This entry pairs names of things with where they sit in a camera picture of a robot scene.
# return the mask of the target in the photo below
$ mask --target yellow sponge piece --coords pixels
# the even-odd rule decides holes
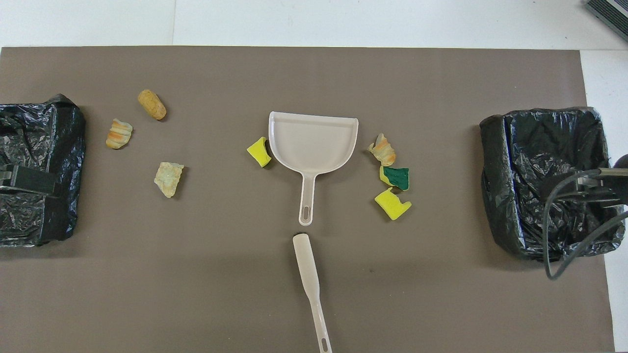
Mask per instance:
[[[259,166],[264,168],[271,161],[271,157],[266,152],[266,138],[260,137],[257,142],[252,144],[246,149],[246,151],[259,163]]]
[[[407,201],[402,204],[401,201],[399,201],[399,197],[391,192],[392,189],[393,188],[388,188],[385,192],[380,193],[375,198],[375,202],[386,211],[388,217],[392,220],[396,220],[412,206],[412,202]]]

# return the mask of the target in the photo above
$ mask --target trash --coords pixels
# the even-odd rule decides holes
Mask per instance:
[[[171,162],[161,162],[154,182],[166,197],[175,195],[176,186],[179,184],[184,165]]]
[[[152,118],[162,120],[166,116],[166,107],[152,90],[145,89],[140,92],[138,102]]]
[[[383,166],[393,165],[395,159],[397,158],[393,147],[390,143],[388,143],[388,139],[384,137],[383,133],[377,135],[375,143],[371,143],[368,150],[375,156],[375,158],[377,158],[378,161],[382,163]]]
[[[484,147],[482,191],[495,242],[525,259],[543,261],[543,183],[571,171],[608,168],[609,156],[599,114],[591,107],[532,109],[491,116],[480,123]],[[557,200],[549,218],[549,258],[569,255],[618,207]],[[619,247],[624,225],[604,232],[582,254]]]
[[[386,191],[380,193],[375,198],[375,202],[384,209],[388,217],[392,220],[396,220],[412,206],[412,202],[407,201],[402,204],[399,197],[391,192],[392,189],[393,188],[388,188]]]
[[[259,163],[259,166],[262,168],[264,168],[272,159],[266,151],[266,141],[265,137],[260,137],[257,142],[250,145],[250,147],[246,149],[246,151],[253,158],[255,158],[255,160]]]
[[[128,122],[114,119],[107,135],[107,147],[118,149],[129,142],[133,127]]]
[[[26,172],[23,181],[33,186],[12,190],[4,182],[19,181],[0,173],[0,246],[72,236],[84,159],[85,119],[64,95],[40,104],[0,104],[0,166],[12,165],[6,171],[15,177]]]
[[[379,167],[379,179],[403,191],[410,188],[409,169],[407,168],[392,168],[382,165]]]

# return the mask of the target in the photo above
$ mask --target white brush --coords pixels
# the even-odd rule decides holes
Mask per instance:
[[[318,337],[318,348],[321,353],[332,353],[325,317],[323,317],[323,309],[320,306],[320,286],[318,284],[318,273],[314,263],[310,238],[307,234],[300,233],[292,238],[292,243],[295,245],[296,263],[299,265],[303,289],[305,289],[305,294],[310,299],[314,326],[316,327],[316,335]]]

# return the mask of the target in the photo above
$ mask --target food scrap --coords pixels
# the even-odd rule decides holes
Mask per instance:
[[[257,142],[252,144],[246,149],[246,151],[259,163],[259,166],[264,168],[268,162],[271,161],[271,157],[266,151],[266,138],[260,137]]]
[[[396,220],[412,206],[412,203],[407,201],[402,204],[399,197],[391,192],[392,189],[393,188],[388,188],[386,191],[380,193],[375,198],[375,202],[386,211],[388,217],[392,220]]]
[[[114,119],[107,135],[107,147],[118,149],[129,142],[133,127],[128,122],[122,122],[118,119]]]
[[[390,166],[379,167],[379,178],[392,187],[398,187],[403,191],[410,188],[409,169],[392,168]]]
[[[154,119],[162,120],[166,116],[166,107],[152,90],[145,89],[140,92],[138,102],[144,107],[148,115]]]
[[[159,164],[154,182],[166,197],[171,198],[175,195],[183,167],[184,165],[171,162],[161,162]]]
[[[369,152],[371,152],[383,166],[391,166],[397,158],[393,147],[388,143],[388,139],[384,137],[384,134],[379,134],[375,143],[371,143]]]

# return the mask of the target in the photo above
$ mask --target dustpan handle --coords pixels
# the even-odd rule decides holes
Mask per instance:
[[[310,225],[314,211],[314,181],[316,175],[303,175],[301,185],[301,207],[299,208],[299,223]]]

